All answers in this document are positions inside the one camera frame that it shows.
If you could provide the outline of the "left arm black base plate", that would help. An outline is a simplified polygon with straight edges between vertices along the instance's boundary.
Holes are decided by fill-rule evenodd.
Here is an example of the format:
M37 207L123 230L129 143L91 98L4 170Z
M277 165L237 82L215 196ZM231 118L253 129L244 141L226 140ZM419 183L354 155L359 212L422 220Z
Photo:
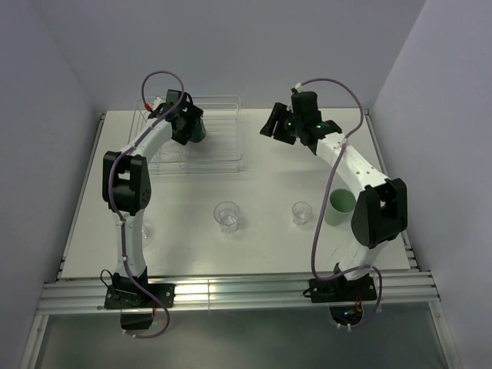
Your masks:
M106 293L104 309L121 310L121 309L138 309L138 308L156 308L158 303L145 292L134 288L133 291L123 291L115 289L112 285ZM146 287L149 293L153 294L167 308L172 308L175 299L175 284L158 283L150 284Z

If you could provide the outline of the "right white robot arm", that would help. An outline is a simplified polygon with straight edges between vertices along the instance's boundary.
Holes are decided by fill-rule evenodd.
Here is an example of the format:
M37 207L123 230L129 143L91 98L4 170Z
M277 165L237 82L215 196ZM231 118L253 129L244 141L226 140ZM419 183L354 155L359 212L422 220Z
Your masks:
M277 102L261 135L294 144L296 141L331 166L330 176L339 175L356 198L351 217L353 241L337 263L334 294L347 300L359 290L383 248L407 228L407 186L378 171L350 145L341 127L325 121L313 91L296 91L289 105Z

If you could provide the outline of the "dark teal mug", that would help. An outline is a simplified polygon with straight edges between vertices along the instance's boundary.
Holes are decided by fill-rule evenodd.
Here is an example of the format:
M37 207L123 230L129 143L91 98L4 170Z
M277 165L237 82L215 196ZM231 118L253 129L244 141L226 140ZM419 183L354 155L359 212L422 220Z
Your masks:
M196 121L196 125L194 126L192 132L191 132L191 137L190 141L193 143L199 143L203 141L206 137L207 131L204 126L204 122L202 118L198 118Z

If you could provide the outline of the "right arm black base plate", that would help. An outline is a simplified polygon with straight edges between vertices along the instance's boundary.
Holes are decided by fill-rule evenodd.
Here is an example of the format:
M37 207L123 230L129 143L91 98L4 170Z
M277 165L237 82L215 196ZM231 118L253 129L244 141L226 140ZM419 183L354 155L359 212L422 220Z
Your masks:
M345 276L330 281L312 278L303 296L312 303L338 303L356 301L376 301L377 292L374 279L365 274L362 278L349 281Z

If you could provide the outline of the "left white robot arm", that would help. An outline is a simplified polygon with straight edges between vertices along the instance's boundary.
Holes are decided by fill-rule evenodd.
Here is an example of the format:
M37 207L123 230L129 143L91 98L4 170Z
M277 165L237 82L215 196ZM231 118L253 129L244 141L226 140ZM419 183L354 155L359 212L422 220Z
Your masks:
M169 141L181 146L202 141L206 135L202 116L203 110L187 92L170 89L164 101L150 109L135 138L120 151L103 156L102 197L117 228L115 278L126 283L121 296L132 307L146 304L150 297L141 235L152 195L148 162Z

